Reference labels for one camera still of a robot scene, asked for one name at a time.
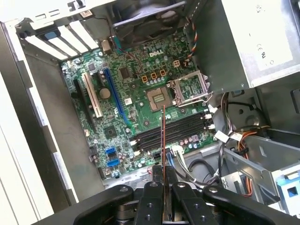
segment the sticker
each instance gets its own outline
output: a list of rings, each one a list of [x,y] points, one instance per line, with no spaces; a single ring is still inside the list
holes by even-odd
[[[216,111],[218,110],[218,108],[213,107],[211,104],[208,105],[208,109],[211,113],[216,113]]]
[[[84,11],[84,12],[81,12],[80,15],[81,15],[83,18],[86,18],[86,17],[92,16],[93,13],[92,13],[90,10],[86,10],[86,11]]]
[[[220,130],[218,130],[216,132],[215,138],[219,139],[220,141],[222,141],[224,143],[227,143],[227,141],[229,140],[229,137]]]
[[[239,133],[233,133],[230,138],[240,142],[243,138],[243,135],[239,134]]]
[[[124,102],[125,102],[125,105],[131,105],[131,104],[132,104],[131,98],[126,98],[126,99],[124,100]]]
[[[259,70],[293,60],[285,33],[281,4],[270,0],[249,1],[249,37]]]

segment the ram slot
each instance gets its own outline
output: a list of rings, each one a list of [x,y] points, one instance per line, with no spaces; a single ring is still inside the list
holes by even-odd
[[[205,130],[211,121],[204,118],[204,113],[195,114],[181,120],[169,123],[165,128],[165,142],[172,143]],[[134,137],[137,150],[152,150],[160,147],[160,129],[155,128]]]
[[[88,75],[87,73],[83,73],[82,74],[82,80],[86,86],[86,89],[88,91],[89,97],[90,97],[90,101],[92,103],[93,109],[95,111],[95,115],[97,118],[102,117],[102,111],[101,111],[101,107],[99,104],[99,101],[97,99],[97,95],[94,89],[94,85],[92,83],[92,80],[90,78],[90,75]]]

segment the blue pcie slot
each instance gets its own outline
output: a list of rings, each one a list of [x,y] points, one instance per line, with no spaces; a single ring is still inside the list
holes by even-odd
[[[111,154],[111,153],[115,153],[116,152],[116,148],[115,147],[112,147],[112,148],[109,148],[109,149],[106,149],[105,150],[105,154]]]
[[[107,79],[108,85],[109,85],[109,87],[112,91],[112,96],[114,98],[114,101],[116,102],[119,114],[123,117],[125,123],[129,124],[129,121],[127,120],[127,117],[126,117],[125,112],[123,110],[122,102],[120,101],[116,86],[113,83],[111,72],[109,71],[109,69],[105,69],[104,74],[105,74],[105,77]]]
[[[120,160],[119,159],[114,159],[112,161],[109,161],[107,163],[107,166],[108,167],[114,167],[114,166],[119,165],[119,164],[120,164]]]

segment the black ram slot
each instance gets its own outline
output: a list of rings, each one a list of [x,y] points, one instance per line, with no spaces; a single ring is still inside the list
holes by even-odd
[[[193,130],[193,131],[191,131],[189,133],[186,133],[184,135],[178,135],[178,136],[168,137],[168,138],[166,137],[165,142],[166,142],[166,144],[168,144],[168,143],[172,143],[172,142],[174,142],[176,140],[182,140],[182,139],[188,138],[188,137],[190,137],[190,136],[192,136],[194,134],[198,134],[198,133],[202,132],[203,130],[204,129],[199,129],[197,131]],[[139,146],[139,149],[143,149],[144,151],[148,151],[148,150],[151,150],[151,149],[157,149],[160,146],[161,146],[161,141],[160,140],[153,140],[151,143],[141,144]]]
[[[178,132],[176,134],[171,134],[171,135],[167,135],[166,134],[166,137],[165,137],[165,142],[168,144],[168,143],[172,143],[176,140],[182,140],[184,138],[188,138],[192,135],[195,135],[195,134],[198,134],[200,132],[204,131],[204,126],[200,126],[198,125],[198,128],[196,129],[189,129],[188,131],[187,130],[183,130],[182,132]],[[139,149],[143,149],[144,151],[147,151],[147,150],[151,150],[151,149],[154,149],[154,148],[159,148],[161,143],[160,143],[160,138],[157,138],[157,139],[154,139],[154,140],[151,140],[147,143],[141,143],[139,144]]]
[[[175,129],[172,130],[165,130],[165,137],[166,139],[168,137],[177,137],[177,138],[184,138],[182,137],[184,134],[186,134],[188,131],[195,131],[197,129],[204,130],[204,124],[203,121],[194,121],[192,124],[184,124],[184,126],[178,126]],[[140,144],[147,144],[150,142],[153,142],[154,140],[160,140],[160,135],[152,136],[151,138],[147,139],[139,139],[138,142]]]
[[[186,123],[188,123],[190,121],[195,122],[195,120],[201,120],[201,117],[203,117],[203,116],[204,116],[203,113],[198,113],[198,114],[194,114],[192,116],[183,118],[181,120],[166,124],[165,130],[167,132],[168,130],[172,130],[173,128],[176,128],[177,126],[184,126]],[[151,138],[154,135],[160,135],[160,132],[161,132],[160,127],[157,127],[157,128],[152,129],[152,130],[148,130],[148,131],[145,131],[141,134],[136,135],[135,139],[137,140],[137,139]]]
[[[87,103],[87,100],[84,97],[82,87],[81,87],[81,85],[80,85],[80,83],[77,79],[74,79],[73,83],[74,83],[74,86],[76,88],[78,97],[80,98],[81,102],[83,103],[83,110],[84,110],[85,116],[86,116],[89,124],[93,128],[93,130],[96,132],[96,127],[95,127],[95,124],[94,124],[94,121],[93,121],[92,114],[90,113],[89,104]]]
[[[194,114],[181,120],[166,125],[166,143],[188,138],[204,131],[204,127],[211,124],[210,120],[204,118],[204,113]],[[134,137],[137,141],[137,150],[152,150],[160,147],[160,128],[155,128]]]

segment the sata port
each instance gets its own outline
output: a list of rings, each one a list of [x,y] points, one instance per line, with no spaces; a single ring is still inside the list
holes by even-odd
[[[114,152],[116,152],[116,148],[115,147],[112,147],[112,148],[109,148],[109,149],[105,150],[105,154],[112,154]]]
[[[114,160],[112,160],[112,161],[109,161],[109,162],[107,163],[107,166],[108,166],[108,167],[114,167],[114,166],[119,165],[119,164],[120,164],[119,159],[114,159]]]
[[[157,158],[161,157],[161,154],[160,154],[160,152],[156,152],[156,153],[153,153],[152,156],[154,159],[157,159]]]

